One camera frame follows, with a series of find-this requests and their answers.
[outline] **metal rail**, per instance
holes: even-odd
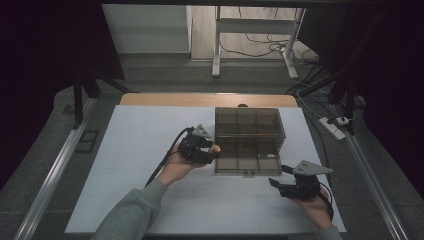
[[[66,165],[69,162],[69,159],[72,156],[72,153],[75,150],[75,147],[78,144],[78,141],[84,132],[85,126],[87,125],[88,118],[90,113],[96,103],[97,99],[89,98],[84,107],[84,117],[81,124],[78,128],[72,129],[68,135],[68,138],[65,141],[62,149],[59,152],[52,168],[50,169],[49,174],[44,180],[43,185],[40,188],[37,196],[30,209],[28,210],[25,219],[23,220],[21,226],[19,227],[18,232],[16,233],[14,239],[16,240],[26,240],[31,239],[37,229],[41,218],[52,198],[56,187],[60,181],[60,178],[66,168]]]
[[[334,105],[331,105],[331,108],[333,108],[334,112],[340,113],[337,111]],[[381,211],[381,215],[383,216],[383,219],[386,222],[386,225],[392,234],[393,239],[408,240],[409,238],[406,235],[404,227],[402,226],[402,223],[395,209],[393,208],[393,205],[390,203],[390,200],[380,186],[374,170],[365,157],[365,154],[362,152],[356,137],[351,135],[349,131],[345,131],[345,135],[353,157],[358,164],[365,183],[368,185],[371,195],[374,198],[374,202],[377,204]]]

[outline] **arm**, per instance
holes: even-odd
[[[328,193],[321,189],[321,193],[328,198]],[[321,198],[308,200],[290,199],[303,209],[308,218],[313,222],[317,231],[315,237],[317,240],[342,240],[337,227],[333,226],[327,211],[327,206]]]
[[[189,164],[177,152],[178,145],[160,175],[142,190],[132,189],[108,213],[91,239],[141,239],[160,212],[168,187],[201,164]]]

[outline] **transparent plastic box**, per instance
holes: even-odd
[[[215,172],[280,175],[285,138],[276,108],[216,108],[215,143],[221,156],[215,160]]]

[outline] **white table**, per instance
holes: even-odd
[[[294,167],[303,159],[320,164],[302,110],[279,111],[286,133],[282,164]],[[116,106],[65,232],[94,232],[130,189],[144,187],[182,129],[203,124],[213,133],[214,119],[214,107]],[[273,178],[294,184],[289,174]],[[324,175],[318,178],[328,186]],[[333,208],[333,224],[345,232],[336,201]],[[147,234],[288,235],[313,230],[302,210],[280,197],[268,177],[216,175],[211,164],[170,187]]]

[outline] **floor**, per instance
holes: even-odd
[[[277,19],[293,20],[295,9],[289,8],[255,8],[255,7],[222,7],[221,18],[247,18],[247,19]],[[192,29],[192,53],[193,60],[212,59],[215,44],[215,7],[193,6],[193,29]],[[277,48],[280,43],[286,43],[289,35],[266,35],[266,34],[240,34],[240,33],[222,33],[222,47],[229,51],[237,51],[243,54],[225,51],[221,49],[222,59],[281,59],[278,51],[270,49]],[[295,42],[294,52],[300,58],[300,55],[308,48],[301,42]],[[315,58],[313,51],[304,54],[305,58]]]

